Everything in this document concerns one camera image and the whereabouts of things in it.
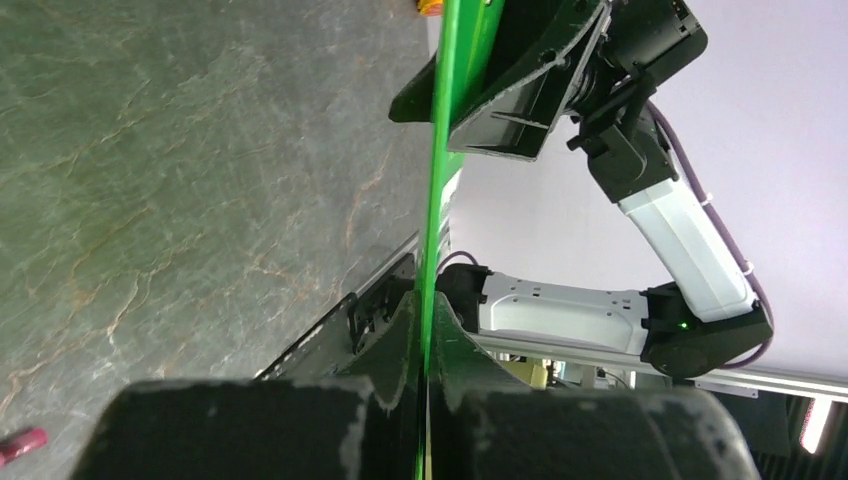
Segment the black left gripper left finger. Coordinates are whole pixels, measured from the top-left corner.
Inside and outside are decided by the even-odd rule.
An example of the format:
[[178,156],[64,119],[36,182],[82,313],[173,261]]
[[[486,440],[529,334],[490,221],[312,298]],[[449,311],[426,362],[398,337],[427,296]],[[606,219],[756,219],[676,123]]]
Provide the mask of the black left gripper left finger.
[[103,411],[75,479],[416,479],[420,300],[331,376],[143,381]]

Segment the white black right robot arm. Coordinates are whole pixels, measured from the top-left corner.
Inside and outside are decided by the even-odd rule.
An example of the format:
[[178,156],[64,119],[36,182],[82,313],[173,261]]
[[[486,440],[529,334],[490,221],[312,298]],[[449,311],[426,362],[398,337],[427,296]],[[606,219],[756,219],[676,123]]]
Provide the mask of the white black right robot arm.
[[431,122],[438,288],[479,339],[675,379],[751,363],[772,314],[653,103],[702,56],[685,1],[448,1],[394,99]]

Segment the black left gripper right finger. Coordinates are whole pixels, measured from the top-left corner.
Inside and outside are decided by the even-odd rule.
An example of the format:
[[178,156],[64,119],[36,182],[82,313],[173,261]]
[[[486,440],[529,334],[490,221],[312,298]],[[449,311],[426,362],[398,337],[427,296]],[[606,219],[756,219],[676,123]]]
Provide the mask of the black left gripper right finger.
[[433,302],[429,354],[436,479],[755,479],[744,437],[693,389],[536,389]]

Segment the green clip file folder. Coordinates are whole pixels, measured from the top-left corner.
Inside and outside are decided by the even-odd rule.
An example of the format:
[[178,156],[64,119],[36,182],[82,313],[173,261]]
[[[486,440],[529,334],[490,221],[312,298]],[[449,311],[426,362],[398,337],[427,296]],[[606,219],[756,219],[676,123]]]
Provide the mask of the green clip file folder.
[[446,258],[442,254],[442,230],[449,218],[449,198],[464,157],[451,151],[451,129],[471,108],[482,90],[487,66],[504,4],[501,1],[445,1],[442,4],[440,37],[432,58],[431,98],[432,156],[423,240],[415,291],[419,298],[420,437],[416,454],[418,479],[449,479],[449,444],[452,428],[445,404],[447,388],[443,350],[449,342],[471,344],[446,295],[438,291],[437,275]]

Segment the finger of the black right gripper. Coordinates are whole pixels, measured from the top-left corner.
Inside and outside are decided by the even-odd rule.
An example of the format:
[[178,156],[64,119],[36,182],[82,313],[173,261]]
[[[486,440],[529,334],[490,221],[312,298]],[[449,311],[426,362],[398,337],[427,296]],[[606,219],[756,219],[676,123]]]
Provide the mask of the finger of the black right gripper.
[[393,98],[388,118],[395,123],[432,123],[437,57],[428,63]]

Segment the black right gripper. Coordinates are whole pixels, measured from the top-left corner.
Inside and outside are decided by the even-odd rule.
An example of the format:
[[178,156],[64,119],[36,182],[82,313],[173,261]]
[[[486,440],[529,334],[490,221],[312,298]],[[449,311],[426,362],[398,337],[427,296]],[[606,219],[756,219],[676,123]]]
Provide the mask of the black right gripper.
[[508,1],[448,147],[532,162],[568,104],[597,113],[651,95],[707,45],[684,1]]

